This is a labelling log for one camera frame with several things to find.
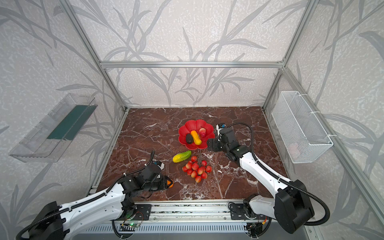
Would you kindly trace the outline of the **small fake orange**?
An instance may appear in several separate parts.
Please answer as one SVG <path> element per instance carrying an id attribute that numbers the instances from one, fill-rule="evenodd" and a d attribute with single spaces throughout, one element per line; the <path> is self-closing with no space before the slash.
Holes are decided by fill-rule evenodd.
<path id="1" fill-rule="evenodd" d="M 172 188 L 174 185 L 174 181 L 173 180 L 167 180 L 167 188 Z"/>

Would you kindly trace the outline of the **green-yellow fake cucumber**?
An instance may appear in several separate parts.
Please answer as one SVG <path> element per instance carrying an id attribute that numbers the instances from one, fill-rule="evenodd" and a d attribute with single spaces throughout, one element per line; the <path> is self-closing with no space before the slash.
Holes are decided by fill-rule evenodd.
<path id="1" fill-rule="evenodd" d="M 182 153 L 178 153 L 173 157 L 173 163 L 180 163 L 189 159 L 192 155 L 192 151 L 188 150 Z"/>

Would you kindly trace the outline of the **pink-yellow fake fruit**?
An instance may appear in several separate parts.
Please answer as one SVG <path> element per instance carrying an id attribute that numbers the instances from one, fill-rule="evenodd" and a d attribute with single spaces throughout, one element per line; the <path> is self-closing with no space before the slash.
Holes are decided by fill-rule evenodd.
<path id="1" fill-rule="evenodd" d="M 206 136 L 206 134 L 207 134 L 207 130 L 205 128 L 200 128 L 199 129 L 199 136 L 201 138 L 204 138 Z"/>

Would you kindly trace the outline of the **yellow-orange fake gourd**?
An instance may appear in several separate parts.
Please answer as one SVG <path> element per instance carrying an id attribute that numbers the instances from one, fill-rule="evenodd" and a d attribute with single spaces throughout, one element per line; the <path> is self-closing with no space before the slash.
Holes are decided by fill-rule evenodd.
<path id="1" fill-rule="evenodd" d="M 194 141 L 195 145 L 199 146 L 199 145 L 202 144 L 202 140 L 200 139 L 199 134 L 195 130 L 191 131 L 190 134 L 191 134 L 191 136 L 193 138 L 193 141 Z"/>

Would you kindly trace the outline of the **dark fake avocado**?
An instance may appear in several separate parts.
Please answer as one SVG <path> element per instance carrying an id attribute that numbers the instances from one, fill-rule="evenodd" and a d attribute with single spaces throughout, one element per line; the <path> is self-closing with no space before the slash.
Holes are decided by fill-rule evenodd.
<path id="1" fill-rule="evenodd" d="M 191 134 L 187 134 L 187 135 L 186 135 L 186 143 L 187 143 L 188 145 L 194 143 L 194 138 L 193 138 L 193 136 L 192 136 Z"/>

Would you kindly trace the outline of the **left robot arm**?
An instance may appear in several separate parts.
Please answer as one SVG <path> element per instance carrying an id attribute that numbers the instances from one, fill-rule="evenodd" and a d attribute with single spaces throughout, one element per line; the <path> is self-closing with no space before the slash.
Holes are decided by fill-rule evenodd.
<path id="1" fill-rule="evenodd" d="M 173 180 L 162 174 L 164 164 L 154 162 L 140 170 L 122 175 L 108 188 L 83 199 L 59 206 L 43 207 L 31 224 L 22 229 L 17 240 L 67 240 L 83 230 L 106 221 L 129 219 L 137 213 L 134 197 L 171 188 Z"/>

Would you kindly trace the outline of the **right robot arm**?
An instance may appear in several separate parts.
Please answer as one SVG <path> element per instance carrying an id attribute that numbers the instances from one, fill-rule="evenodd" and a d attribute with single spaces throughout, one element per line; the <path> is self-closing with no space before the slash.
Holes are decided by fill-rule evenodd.
<path id="1" fill-rule="evenodd" d="M 223 152 L 239 167 L 255 177 L 272 195 L 271 198 L 253 196 L 244 205 L 250 214 L 265 215 L 276 220 L 288 233 L 301 226 L 319 226 L 331 217 L 327 204 L 307 191 L 299 180 L 292 181 L 274 171 L 255 154 L 253 146 L 241 145 L 232 126 L 217 125 L 218 136 L 207 141 L 208 150 Z"/>

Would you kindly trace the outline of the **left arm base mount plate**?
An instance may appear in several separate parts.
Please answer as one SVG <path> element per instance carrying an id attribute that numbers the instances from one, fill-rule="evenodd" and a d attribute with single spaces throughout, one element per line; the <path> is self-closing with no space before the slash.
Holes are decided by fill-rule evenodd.
<path id="1" fill-rule="evenodd" d="M 121 218 L 127 221 L 148 221 L 150 218 L 152 205 L 135 205 L 132 210 L 124 211 Z"/>

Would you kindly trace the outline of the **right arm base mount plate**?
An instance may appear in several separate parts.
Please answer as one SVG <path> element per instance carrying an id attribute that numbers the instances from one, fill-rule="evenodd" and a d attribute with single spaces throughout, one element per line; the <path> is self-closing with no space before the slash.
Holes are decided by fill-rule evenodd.
<path id="1" fill-rule="evenodd" d="M 228 209 L 230 211 L 231 220 L 254 220 L 256 217 L 246 212 L 244 204 L 236 204 L 228 202 Z"/>

